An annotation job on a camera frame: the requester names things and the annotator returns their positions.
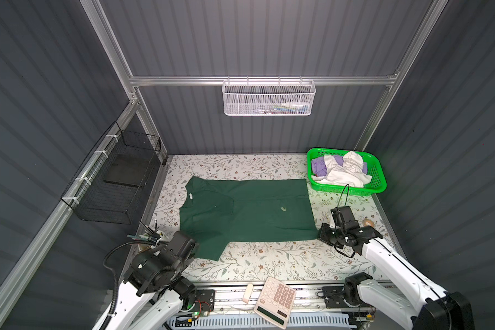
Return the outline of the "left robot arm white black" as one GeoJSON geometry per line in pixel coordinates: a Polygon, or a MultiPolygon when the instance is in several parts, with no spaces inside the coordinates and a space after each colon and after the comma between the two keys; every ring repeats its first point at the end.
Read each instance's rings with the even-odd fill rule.
{"type": "Polygon", "coordinates": [[[158,329],[177,313],[191,310],[197,289],[182,273],[198,247],[195,239],[177,231],[170,241],[128,241],[110,250],[103,267],[113,275],[114,289],[109,306],[93,328],[158,329]],[[124,247],[140,244],[149,249],[136,254],[120,276],[109,265],[110,257],[124,247]]]}

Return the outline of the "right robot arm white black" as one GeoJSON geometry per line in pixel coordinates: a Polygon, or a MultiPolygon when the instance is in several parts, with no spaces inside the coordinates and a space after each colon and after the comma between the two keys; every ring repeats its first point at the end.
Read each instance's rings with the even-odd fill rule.
{"type": "Polygon", "coordinates": [[[332,228],[323,224],[318,238],[338,253],[350,247],[374,264],[402,293],[401,296],[394,294],[362,272],[345,279],[339,295],[346,304],[354,308],[371,305],[404,329],[475,328],[469,300],[459,292],[448,292],[424,276],[375,228],[357,224],[332,228]]]}

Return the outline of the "small white eraser block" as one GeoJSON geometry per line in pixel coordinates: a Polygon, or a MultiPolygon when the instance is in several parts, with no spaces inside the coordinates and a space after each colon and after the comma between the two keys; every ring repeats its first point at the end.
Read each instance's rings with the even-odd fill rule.
{"type": "Polygon", "coordinates": [[[242,301],[245,303],[245,304],[249,304],[250,303],[250,298],[251,298],[251,295],[253,293],[253,289],[254,289],[254,285],[252,283],[248,283],[246,285],[246,289],[243,293],[243,297],[242,297],[242,301]]]}

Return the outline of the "white t shirt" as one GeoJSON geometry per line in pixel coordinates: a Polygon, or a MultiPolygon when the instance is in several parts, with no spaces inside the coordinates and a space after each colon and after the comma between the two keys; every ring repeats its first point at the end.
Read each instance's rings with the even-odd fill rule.
{"type": "Polygon", "coordinates": [[[310,161],[312,180],[319,184],[364,188],[373,176],[361,155],[349,151],[345,155],[323,155],[310,161]]]}

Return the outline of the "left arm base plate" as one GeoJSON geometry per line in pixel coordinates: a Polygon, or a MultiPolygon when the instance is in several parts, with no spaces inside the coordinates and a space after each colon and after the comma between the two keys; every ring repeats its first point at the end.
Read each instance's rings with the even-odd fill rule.
{"type": "Polygon", "coordinates": [[[182,305],[183,312],[213,312],[215,308],[214,290],[195,290],[191,292],[188,298],[184,299],[182,305]]]}

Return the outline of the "brown tape roll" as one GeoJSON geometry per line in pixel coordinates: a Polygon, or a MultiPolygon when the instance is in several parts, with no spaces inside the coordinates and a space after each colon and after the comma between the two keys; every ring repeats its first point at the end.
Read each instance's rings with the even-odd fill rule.
{"type": "Polygon", "coordinates": [[[369,219],[365,219],[365,220],[363,221],[363,225],[365,225],[365,226],[370,226],[370,227],[373,227],[373,228],[375,227],[374,222],[373,222],[373,221],[371,221],[371,220],[369,220],[369,219]]]}

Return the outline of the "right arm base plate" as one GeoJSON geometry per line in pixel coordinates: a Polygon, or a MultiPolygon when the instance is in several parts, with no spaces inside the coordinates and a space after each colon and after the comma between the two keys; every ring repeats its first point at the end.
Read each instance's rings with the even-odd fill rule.
{"type": "Polygon", "coordinates": [[[347,289],[346,287],[327,286],[322,287],[316,293],[317,297],[323,299],[326,308],[342,309],[342,308],[369,308],[373,307],[364,303],[355,289],[347,289]]]}

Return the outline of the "green plastic laundry basket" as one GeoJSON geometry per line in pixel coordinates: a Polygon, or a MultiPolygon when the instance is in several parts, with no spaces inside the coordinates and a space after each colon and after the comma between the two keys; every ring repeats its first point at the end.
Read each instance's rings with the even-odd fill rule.
{"type": "MultiPolygon", "coordinates": [[[[308,170],[307,175],[308,179],[312,185],[312,188],[315,191],[323,191],[323,192],[332,192],[332,193],[341,193],[345,186],[333,186],[328,184],[319,184],[312,180],[312,168],[310,165],[310,161],[314,158],[321,157],[323,155],[345,155],[349,151],[347,150],[338,150],[338,149],[327,149],[327,148],[312,148],[307,152],[307,161],[308,161],[308,170]]],[[[367,184],[364,188],[349,188],[349,193],[352,195],[359,196],[369,196],[374,193],[381,193],[386,190],[387,183],[386,179],[381,167],[381,163],[378,158],[370,153],[354,151],[358,155],[361,155],[363,160],[368,164],[368,174],[372,175],[372,181],[370,184],[367,184]]]]}

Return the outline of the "dark green t shirt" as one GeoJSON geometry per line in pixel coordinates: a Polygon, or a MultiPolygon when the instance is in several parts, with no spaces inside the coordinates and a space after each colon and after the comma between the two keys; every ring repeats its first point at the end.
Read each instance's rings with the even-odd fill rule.
{"type": "Polygon", "coordinates": [[[197,258],[218,261],[229,243],[309,241],[318,229],[307,182],[192,177],[180,230],[199,243],[197,258]]]}

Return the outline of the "pink white calculator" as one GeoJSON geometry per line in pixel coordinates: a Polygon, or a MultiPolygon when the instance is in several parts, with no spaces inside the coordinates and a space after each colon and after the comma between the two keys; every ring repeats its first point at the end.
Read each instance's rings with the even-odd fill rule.
{"type": "Polygon", "coordinates": [[[269,277],[258,296],[254,313],[280,329],[286,329],[296,298],[296,290],[269,277]]]}

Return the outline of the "white pen cup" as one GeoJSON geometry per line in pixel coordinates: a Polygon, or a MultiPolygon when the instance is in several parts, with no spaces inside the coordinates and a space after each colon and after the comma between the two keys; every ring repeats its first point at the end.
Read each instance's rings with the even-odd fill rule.
{"type": "Polygon", "coordinates": [[[157,225],[151,227],[145,224],[143,221],[139,222],[139,231],[135,235],[127,235],[132,241],[138,241],[137,250],[143,252],[151,247],[159,246],[159,243],[166,239],[166,235],[160,231],[157,225]]]}

